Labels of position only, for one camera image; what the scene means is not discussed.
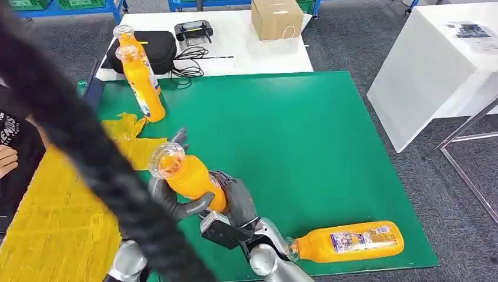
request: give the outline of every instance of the black cable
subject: black cable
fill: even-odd
[[[12,30],[19,26],[6,1],[0,1],[0,76],[16,99],[66,153],[159,274],[171,282],[214,282],[212,272],[196,256],[176,221],[151,198],[75,85]]]
[[[206,48],[200,46],[193,46],[185,49],[182,53],[176,56],[174,60],[191,60],[195,65],[179,69],[173,64],[173,67],[170,71],[171,81],[176,85],[185,86],[184,88],[186,88],[189,87],[192,83],[192,78],[204,76],[204,71],[195,59],[202,59],[208,53],[209,51]],[[173,75],[176,75],[179,78],[187,78],[188,80],[187,82],[179,82],[173,79]]]

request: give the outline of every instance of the person's hand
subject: person's hand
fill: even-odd
[[[0,179],[17,167],[17,151],[0,145]]]

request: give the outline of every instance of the black case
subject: black case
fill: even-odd
[[[136,31],[135,38],[143,44],[143,49],[149,59],[152,70],[156,75],[164,75],[169,72],[176,57],[176,40],[169,31]],[[119,41],[115,40],[107,50],[107,58],[102,68],[114,69],[117,73],[123,73],[123,64],[116,58],[116,49]]]

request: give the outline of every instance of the bottle cap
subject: bottle cap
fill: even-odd
[[[286,238],[287,244],[289,246],[289,255],[288,258],[292,261],[297,261],[299,259],[299,247],[296,242],[296,239],[292,237]]]
[[[180,170],[184,158],[185,151],[181,145],[174,142],[164,143],[150,156],[150,174],[160,179],[172,177]]]
[[[112,34],[119,40],[128,40],[133,36],[134,30],[129,25],[118,25],[114,28]]]
[[[137,60],[139,57],[138,49],[130,44],[120,46],[116,49],[116,58],[123,62],[132,62]]]

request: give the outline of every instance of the lying bottle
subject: lying bottle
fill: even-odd
[[[289,238],[291,260],[316,263],[368,260],[401,253],[403,237],[391,221],[375,221],[316,229],[306,236]]]
[[[149,122],[162,120],[166,111],[149,80],[149,69],[140,60],[137,48],[133,45],[123,45],[116,50],[116,57],[123,63],[126,79],[145,118]]]
[[[145,54],[145,49],[142,46],[143,43],[147,43],[147,42],[139,42],[135,38],[135,31],[129,25],[118,25],[117,27],[114,28],[112,33],[117,38],[117,40],[119,40],[120,46],[124,46],[124,45],[129,44],[129,45],[133,45],[133,46],[135,46],[135,48],[137,48],[140,60],[145,64],[145,66],[147,67],[147,70],[149,71],[150,84],[152,84],[152,86],[154,86],[154,91],[156,92],[157,95],[161,94],[161,87],[159,86],[159,83],[157,82],[156,75],[154,74],[154,71],[152,70],[152,66],[150,65],[147,54]]]
[[[206,192],[214,193],[209,209],[223,212],[227,200],[218,180],[209,174],[206,166],[195,156],[185,155],[178,143],[167,142],[152,153],[149,160],[150,173],[166,179],[178,194],[197,200]]]

